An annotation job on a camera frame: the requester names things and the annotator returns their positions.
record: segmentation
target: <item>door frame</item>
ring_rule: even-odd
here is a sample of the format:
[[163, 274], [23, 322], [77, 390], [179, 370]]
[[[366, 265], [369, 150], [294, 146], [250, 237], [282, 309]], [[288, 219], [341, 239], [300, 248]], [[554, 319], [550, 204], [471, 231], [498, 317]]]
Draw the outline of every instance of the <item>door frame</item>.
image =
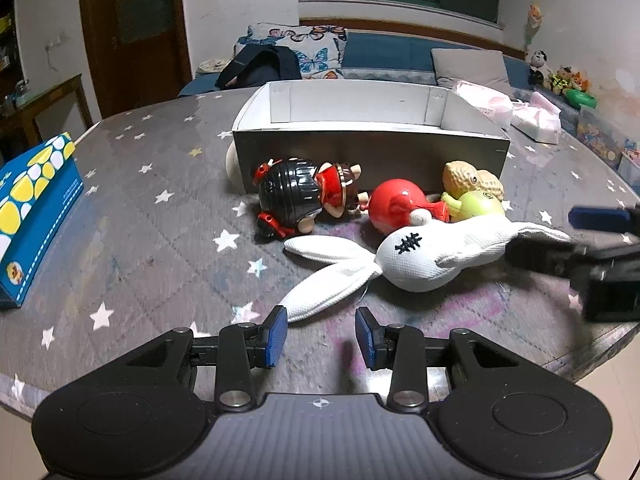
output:
[[[98, 107], [100, 112], [110, 108], [105, 106], [109, 101], [109, 93], [106, 89], [104, 81], [102, 80], [102, 72], [99, 68], [98, 59], [98, 47], [95, 44], [97, 37], [94, 34], [95, 29], [99, 26], [92, 19], [90, 6], [90, 0], [79, 0], [80, 3], [80, 18], [82, 21], [82, 34], [84, 35], [84, 47], [86, 49], [86, 55], [89, 62], [89, 70], [94, 83], [95, 96], [98, 100]], [[189, 59], [189, 47], [187, 44], [187, 31], [184, 25], [184, 4], [182, 0], [172, 0], [174, 4], [174, 20], [175, 20], [175, 33], [178, 41], [178, 63], [180, 66], [180, 77], [182, 83], [186, 85], [193, 75], [191, 73], [191, 61]]]

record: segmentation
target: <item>round table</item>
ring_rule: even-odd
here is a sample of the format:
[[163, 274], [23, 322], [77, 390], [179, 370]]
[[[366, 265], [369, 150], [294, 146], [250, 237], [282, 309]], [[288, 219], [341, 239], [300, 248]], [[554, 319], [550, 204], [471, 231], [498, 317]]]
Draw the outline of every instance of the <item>round table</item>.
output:
[[[318, 264], [254, 242], [257, 199], [236, 194], [225, 154], [233, 120], [253, 89], [157, 104], [102, 121], [76, 149], [84, 193], [47, 251], [19, 310], [0, 312], [0, 402], [30, 416], [60, 386], [176, 326], [196, 336], [238, 320], [260, 321]], [[573, 137], [557, 146], [517, 130], [501, 181], [508, 218], [542, 223], [598, 246], [622, 235], [574, 232], [576, 203], [631, 205], [638, 197]], [[382, 240], [366, 216], [321, 215], [317, 234]], [[260, 391], [388, 390], [390, 372], [369, 372], [354, 336], [354, 309], [382, 324], [447, 337], [463, 326], [577, 380], [618, 352], [638, 325], [588, 325], [568, 283], [510, 269], [503, 261], [464, 270], [424, 294], [384, 278], [289, 328], [278, 366], [258, 370]], [[214, 369], [196, 393], [211, 399]]]

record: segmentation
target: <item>gray pillow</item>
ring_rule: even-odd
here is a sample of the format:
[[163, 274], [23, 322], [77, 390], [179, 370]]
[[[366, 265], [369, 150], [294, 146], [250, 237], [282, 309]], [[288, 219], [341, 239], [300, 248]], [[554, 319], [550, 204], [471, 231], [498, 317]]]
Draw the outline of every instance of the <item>gray pillow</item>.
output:
[[499, 50], [432, 48], [431, 57], [438, 86], [453, 88], [456, 81], [462, 79], [513, 98], [507, 68]]

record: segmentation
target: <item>wooden door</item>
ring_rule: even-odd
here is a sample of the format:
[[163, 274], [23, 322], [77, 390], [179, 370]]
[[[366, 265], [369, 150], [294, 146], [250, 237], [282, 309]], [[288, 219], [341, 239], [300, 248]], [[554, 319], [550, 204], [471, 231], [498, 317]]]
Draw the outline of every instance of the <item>wooden door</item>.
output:
[[177, 97], [191, 80], [182, 0], [80, 0], [103, 117]]

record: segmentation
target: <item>white stuffed bunny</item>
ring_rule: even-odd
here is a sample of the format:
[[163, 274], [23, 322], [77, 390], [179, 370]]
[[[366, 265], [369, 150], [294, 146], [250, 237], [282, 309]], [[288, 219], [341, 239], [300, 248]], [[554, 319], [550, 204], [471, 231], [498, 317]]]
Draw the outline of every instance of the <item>white stuffed bunny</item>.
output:
[[289, 321], [312, 316], [353, 294], [384, 274], [399, 288], [426, 292], [449, 283], [465, 267], [500, 258], [507, 242], [518, 234], [542, 234], [565, 241], [569, 236], [530, 222], [511, 222], [485, 215], [455, 224], [428, 220], [403, 227], [380, 244], [376, 254], [345, 238], [310, 235], [291, 238], [284, 247], [310, 260], [332, 264], [295, 286], [280, 302]]

